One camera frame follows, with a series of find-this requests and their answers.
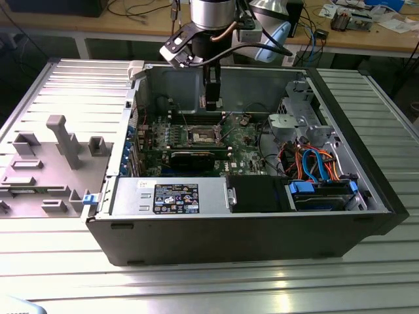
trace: blue latch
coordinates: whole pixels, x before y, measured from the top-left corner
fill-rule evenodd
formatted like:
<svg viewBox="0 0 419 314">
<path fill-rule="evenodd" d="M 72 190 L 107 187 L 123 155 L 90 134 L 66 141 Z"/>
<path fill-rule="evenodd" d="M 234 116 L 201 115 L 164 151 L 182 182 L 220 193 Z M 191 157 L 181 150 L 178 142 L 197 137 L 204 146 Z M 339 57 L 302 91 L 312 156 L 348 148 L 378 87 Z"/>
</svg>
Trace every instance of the blue latch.
<svg viewBox="0 0 419 314">
<path fill-rule="evenodd" d="M 100 201 L 100 193 L 86 194 L 83 197 L 83 205 L 97 205 Z"/>
<path fill-rule="evenodd" d="M 291 194 L 299 193 L 314 193 L 314 186 L 311 182 L 294 181 L 289 185 Z"/>
<path fill-rule="evenodd" d="M 353 193 L 358 192 L 358 185 L 356 185 L 355 181 L 349 182 L 349 186 L 351 187 Z"/>
</svg>

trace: gray plastic part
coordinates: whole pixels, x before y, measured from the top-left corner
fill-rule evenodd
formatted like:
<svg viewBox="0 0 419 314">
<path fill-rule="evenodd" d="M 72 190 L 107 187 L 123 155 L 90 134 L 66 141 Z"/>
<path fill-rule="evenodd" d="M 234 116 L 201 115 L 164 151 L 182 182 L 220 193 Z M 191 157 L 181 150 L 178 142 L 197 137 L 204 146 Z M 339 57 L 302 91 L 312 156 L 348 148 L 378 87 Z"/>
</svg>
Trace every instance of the gray plastic part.
<svg viewBox="0 0 419 314">
<path fill-rule="evenodd" d="M 18 154 L 24 158 L 33 158 L 35 153 L 31 146 L 40 145 L 35 134 L 30 132 L 20 132 L 13 142 L 13 147 Z"/>
<path fill-rule="evenodd" d="M 105 140 L 102 136 L 92 136 L 89 140 L 89 150 L 93 157 L 107 156 L 109 151 L 106 148 Z"/>
<path fill-rule="evenodd" d="M 106 145 L 110 152 L 112 144 L 107 143 Z M 80 146 L 78 156 L 81 164 L 78 170 L 72 170 L 67 166 L 65 156 L 58 152 L 55 143 L 41 142 L 41 145 L 32 147 L 37 157 L 43 161 L 44 166 L 41 169 L 13 169 L 11 165 L 15 161 L 22 161 L 22 157 L 15 154 L 10 165 L 4 170 L 3 176 L 0 177 L 0 182 L 4 177 L 33 177 L 36 183 L 33 186 L 0 185 L 0 200 L 4 200 L 12 209 L 8 211 L 6 216 L 79 217 L 81 214 L 80 207 L 78 205 L 73 207 L 69 200 L 69 194 L 52 197 L 47 190 L 68 186 L 70 193 L 72 190 L 76 190 L 81 198 L 84 196 L 86 189 L 92 191 L 92 193 L 100 192 L 109 156 L 92 157 L 88 143 L 80 143 Z M 43 200 L 48 198 L 61 199 L 68 210 L 65 213 L 62 211 L 44 211 L 41 206 Z"/>
<path fill-rule="evenodd" d="M 8 188 L 0 189 L 0 198 L 13 198 L 13 193 Z"/>
<path fill-rule="evenodd" d="M 12 168 L 15 170 L 41 169 L 43 166 L 44 164 L 39 159 L 16 160 L 12 163 Z"/>
<path fill-rule="evenodd" d="M 31 186 L 36 182 L 34 177 L 5 177 L 1 181 L 2 185 L 10 186 Z"/>
<path fill-rule="evenodd" d="M 51 196 L 68 196 L 71 191 L 68 186 L 62 186 L 61 188 L 49 188 L 46 190 Z"/>
<path fill-rule="evenodd" d="M 77 194 L 76 190 L 72 190 L 70 197 L 68 199 L 71 206 L 73 206 L 74 210 L 78 213 L 81 213 L 83 210 L 83 201 L 81 200 L 80 196 Z"/>
<path fill-rule="evenodd" d="M 10 206 L 7 205 L 5 201 L 0 200 L 0 208 L 2 208 L 2 209 L 9 209 Z"/>
<path fill-rule="evenodd" d="M 80 160 L 75 149 L 75 142 L 71 142 L 70 135 L 65 129 L 65 121 L 65 116 L 52 114 L 46 121 L 46 127 L 54 132 L 60 145 L 60 150 L 64 154 L 70 168 L 78 169 L 80 167 Z"/>
<path fill-rule="evenodd" d="M 76 135 L 74 133 L 68 133 L 68 135 L 70 135 L 70 142 L 71 142 L 71 145 L 72 145 L 74 151 L 76 151 L 77 154 L 78 154 L 80 152 L 81 145 L 79 144 L 79 141 L 77 140 Z M 64 152 L 60 148 L 60 144 L 57 143 L 56 145 L 57 145 L 57 149 L 60 152 L 60 154 L 64 155 Z"/>
<path fill-rule="evenodd" d="M 67 206 L 62 200 L 43 200 L 42 209 L 47 213 L 66 212 Z"/>
</svg>

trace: motherboard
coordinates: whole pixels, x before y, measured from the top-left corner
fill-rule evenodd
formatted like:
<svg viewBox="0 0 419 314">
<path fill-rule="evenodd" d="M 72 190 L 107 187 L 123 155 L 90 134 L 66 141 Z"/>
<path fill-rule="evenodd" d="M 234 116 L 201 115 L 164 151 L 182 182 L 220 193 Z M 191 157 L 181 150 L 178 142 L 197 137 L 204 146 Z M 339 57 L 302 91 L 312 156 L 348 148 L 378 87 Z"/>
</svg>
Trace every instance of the motherboard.
<svg viewBox="0 0 419 314">
<path fill-rule="evenodd" d="M 132 171 L 141 177 L 266 174 L 260 128 L 247 113 L 157 116 L 139 127 L 132 160 L 140 163 Z"/>
</svg>

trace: camera on robot arm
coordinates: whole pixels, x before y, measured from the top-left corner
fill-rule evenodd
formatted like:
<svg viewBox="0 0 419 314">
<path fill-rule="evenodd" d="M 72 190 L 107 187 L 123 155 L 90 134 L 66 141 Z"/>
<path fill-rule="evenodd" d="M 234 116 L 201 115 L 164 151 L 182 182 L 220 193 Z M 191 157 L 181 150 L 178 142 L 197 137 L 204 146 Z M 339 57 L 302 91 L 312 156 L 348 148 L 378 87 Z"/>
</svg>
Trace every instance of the camera on robot arm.
<svg viewBox="0 0 419 314">
<path fill-rule="evenodd" d="M 245 47 L 292 56 L 290 51 L 272 39 L 277 46 L 260 43 L 264 29 L 245 1 L 192 0 L 191 19 L 191 23 L 174 33 L 160 49 L 174 68 L 219 63 L 221 58 Z M 239 44 L 232 47 L 234 31 Z"/>
</svg>

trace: sticker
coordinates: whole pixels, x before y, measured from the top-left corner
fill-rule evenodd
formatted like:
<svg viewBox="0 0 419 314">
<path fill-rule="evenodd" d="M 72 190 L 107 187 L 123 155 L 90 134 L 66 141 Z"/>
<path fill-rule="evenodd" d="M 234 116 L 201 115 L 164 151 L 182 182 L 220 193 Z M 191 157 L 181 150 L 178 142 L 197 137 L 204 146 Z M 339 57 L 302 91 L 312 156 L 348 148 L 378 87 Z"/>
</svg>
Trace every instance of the sticker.
<svg viewBox="0 0 419 314">
<path fill-rule="evenodd" d="M 153 205 L 155 214 L 199 213 L 197 184 L 156 184 L 156 181 L 152 182 L 155 188 L 155 202 Z"/>
<path fill-rule="evenodd" d="M 138 180 L 137 188 L 154 188 L 156 180 Z"/>
</svg>

